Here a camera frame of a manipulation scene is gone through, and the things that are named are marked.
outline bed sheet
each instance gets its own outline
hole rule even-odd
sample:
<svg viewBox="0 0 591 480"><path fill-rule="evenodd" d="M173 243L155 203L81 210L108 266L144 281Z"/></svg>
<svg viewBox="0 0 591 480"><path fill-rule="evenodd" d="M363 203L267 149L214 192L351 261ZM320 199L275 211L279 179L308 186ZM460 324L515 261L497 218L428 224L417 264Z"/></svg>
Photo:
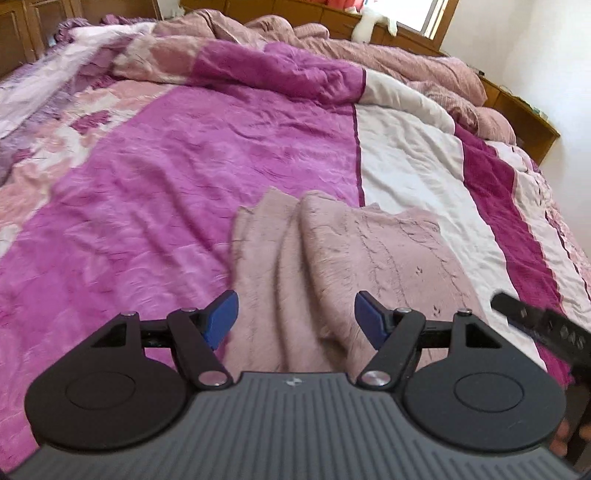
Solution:
<svg viewBox="0 0 591 480"><path fill-rule="evenodd" d="M76 42L84 53L69 77L41 72L56 85L46 100L66 83L69 97L34 125L11 124L4 141L16 163L0 187L1 469L34 450L24 394L57 358L117 312L161 318L230 285L232 219L269 187L430 211L484 319L567 381L564 365L489 307L503 289L589 328L588 264L527 156L487 145L392 76L224 35Z"/></svg>

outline bed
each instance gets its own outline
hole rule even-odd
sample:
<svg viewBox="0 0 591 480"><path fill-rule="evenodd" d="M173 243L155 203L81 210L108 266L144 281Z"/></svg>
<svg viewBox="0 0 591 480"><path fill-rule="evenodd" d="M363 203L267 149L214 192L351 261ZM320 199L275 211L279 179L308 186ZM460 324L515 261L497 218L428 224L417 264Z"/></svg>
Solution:
<svg viewBox="0 0 591 480"><path fill-rule="evenodd" d="M591 268L527 154L446 103L486 100L461 62L207 10L61 39L0 89L0 469L35 448L41 371L118 312L162 318L231 285L232 219L270 187L430 212L484 320L568 383L489 300L590 328Z"/></svg>

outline white wall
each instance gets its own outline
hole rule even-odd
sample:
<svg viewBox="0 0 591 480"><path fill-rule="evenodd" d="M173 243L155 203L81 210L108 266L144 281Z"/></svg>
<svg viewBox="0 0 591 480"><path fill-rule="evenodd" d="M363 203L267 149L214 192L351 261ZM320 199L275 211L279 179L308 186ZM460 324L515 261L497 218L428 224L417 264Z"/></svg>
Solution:
<svg viewBox="0 0 591 480"><path fill-rule="evenodd" d="M441 49L502 83L506 59L528 27L536 2L460 0Z"/></svg>
<svg viewBox="0 0 591 480"><path fill-rule="evenodd" d="M158 0L162 18L171 18L178 14L178 0Z"/></svg>
<svg viewBox="0 0 591 480"><path fill-rule="evenodd" d="M532 20L503 78L562 135L542 171L591 257L591 1L536 0Z"/></svg>
<svg viewBox="0 0 591 480"><path fill-rule="evenodd" d="M460 0L442 49L549 115L542 163L591 257L591 0Z"/></svg>

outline silver screw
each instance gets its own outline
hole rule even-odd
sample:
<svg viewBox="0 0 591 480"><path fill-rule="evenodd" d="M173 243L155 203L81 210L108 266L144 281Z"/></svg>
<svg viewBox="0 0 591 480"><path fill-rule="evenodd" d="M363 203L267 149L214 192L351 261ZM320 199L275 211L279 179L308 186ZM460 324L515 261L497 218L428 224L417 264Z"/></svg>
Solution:
<svg viewBox="0 0 591 480"><path fill-rule="evenodd" d="M370 387L383 387L391 382L392 378L381 370L370 370L361 375L361 381Z"/></svg>
<svg viewBox="0 0 591 480"><path fill-rule="evenodd" d="M227 381L228 376L219 370L208 370L199 375L199 383L207 387L220 387Z"/></svg>

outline finger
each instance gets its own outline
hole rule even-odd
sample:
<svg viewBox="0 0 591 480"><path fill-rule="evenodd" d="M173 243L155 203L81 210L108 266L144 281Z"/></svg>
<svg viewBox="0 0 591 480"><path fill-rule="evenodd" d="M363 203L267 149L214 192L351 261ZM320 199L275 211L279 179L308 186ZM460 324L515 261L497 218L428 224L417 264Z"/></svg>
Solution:
<svg viewBox="0 0 591 480"><path fill-rule="evenodd" d="M581 429L579 430L579 436L583 440L590 441L591 440L591 425L585 425L584 427L581 427Z"/></svg>
<svg viewBox="0 0 591 480"><path fill-rule="evenodd" d="M556 436L561 439L565 439L569 436L569 422L567 422L566 420L560 422L560 426L556 431Z"/></svg>
<svg viewBox="0 0 591 480"><path fill-rule="evenodd" d="M559 457L563 457L567 452L566 443L559 440L554 440L552 443L550 443L550 451Z"/></svg>

